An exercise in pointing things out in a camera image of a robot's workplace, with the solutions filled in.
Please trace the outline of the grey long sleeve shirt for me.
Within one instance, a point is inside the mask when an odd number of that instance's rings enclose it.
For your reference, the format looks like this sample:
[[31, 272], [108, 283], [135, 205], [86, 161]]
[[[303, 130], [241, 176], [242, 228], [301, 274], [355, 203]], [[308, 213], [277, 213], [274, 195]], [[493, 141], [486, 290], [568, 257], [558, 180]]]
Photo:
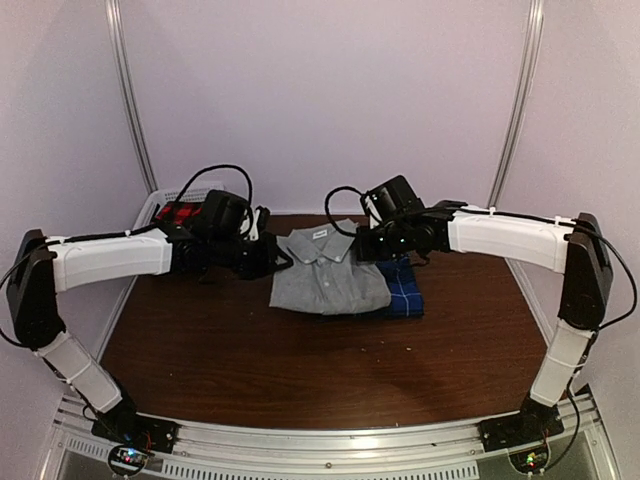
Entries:
[[289, 311], [333, 316], [383, 309], [391, 303], [385, 277], [371, 262], [354, 256], [357, 223], [340, 220], [294, 229], [277, 238], [292, 259], [291, 267], [273, 275], [269, 306]]

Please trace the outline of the blue plaid shirt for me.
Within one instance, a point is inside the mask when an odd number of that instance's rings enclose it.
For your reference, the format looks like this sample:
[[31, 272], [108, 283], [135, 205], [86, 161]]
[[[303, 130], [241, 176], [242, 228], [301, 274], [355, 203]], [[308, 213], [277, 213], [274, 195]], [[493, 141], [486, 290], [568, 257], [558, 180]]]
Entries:
[[420, 317], [424, 300], [407, 257], [360, 262], [348, 255], [315, 267], [314, 308], [325, 316]]

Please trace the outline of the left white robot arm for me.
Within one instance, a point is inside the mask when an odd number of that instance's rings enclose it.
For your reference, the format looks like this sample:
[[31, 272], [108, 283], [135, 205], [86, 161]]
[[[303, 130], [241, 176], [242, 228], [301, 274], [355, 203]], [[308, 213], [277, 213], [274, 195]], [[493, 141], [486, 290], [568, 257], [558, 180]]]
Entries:
[[125, 389], [72, 336], [57, 296], [76, 287], [125, 277], [227, 268], [244, 280], [292, 266], [266, 224], [270, 212], [223, 190], [191, 205], [175, 199], [149, 225], [76, 237], [27, 232], [4, 274], [13, 334], [9, 344], [32, 351], [89, 405], [123, 444], [137, 442], [144, 424]]

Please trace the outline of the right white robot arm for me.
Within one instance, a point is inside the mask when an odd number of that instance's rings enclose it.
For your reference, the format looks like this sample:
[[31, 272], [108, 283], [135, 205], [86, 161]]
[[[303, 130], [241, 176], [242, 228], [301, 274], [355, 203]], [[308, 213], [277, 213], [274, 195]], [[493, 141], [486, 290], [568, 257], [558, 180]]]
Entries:
[[356, 230], [361, 261], [414, 252], [476, 253], [546, 268], [563, 277], [558, 323], [539, 372], [513, 419], [519, 440], [535, 440], [585, 361], [604, 321], [613, 269], [597, 219], [544, 218], [481, 209], [459, 201], [427, 207], [402, 175], [361, 196], [369, 225]]

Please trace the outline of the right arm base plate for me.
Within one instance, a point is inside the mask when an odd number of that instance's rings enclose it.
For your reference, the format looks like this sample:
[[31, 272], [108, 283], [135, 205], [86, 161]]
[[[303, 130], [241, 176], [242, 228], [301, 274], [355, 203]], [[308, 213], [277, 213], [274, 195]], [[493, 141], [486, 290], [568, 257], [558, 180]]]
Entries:
[[478, 429], [484, 451], [492, 452], [542, 442], [547, 436], [563, 433], [564, 425], [555, 418], [540, 423], [534, 417], [516, 413], [485, 419], [478, 424]]

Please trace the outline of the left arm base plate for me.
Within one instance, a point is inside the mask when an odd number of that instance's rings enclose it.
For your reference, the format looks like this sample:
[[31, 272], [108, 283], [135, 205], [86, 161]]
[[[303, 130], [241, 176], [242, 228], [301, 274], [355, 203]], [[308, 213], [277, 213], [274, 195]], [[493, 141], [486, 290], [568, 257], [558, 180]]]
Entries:
[[170, 454], [174, 450], [178, 428], [173, 421], [136, 415], [133, 420], [119, 423], [106, 419], [95, 420], [91, 433], [137, 450]]

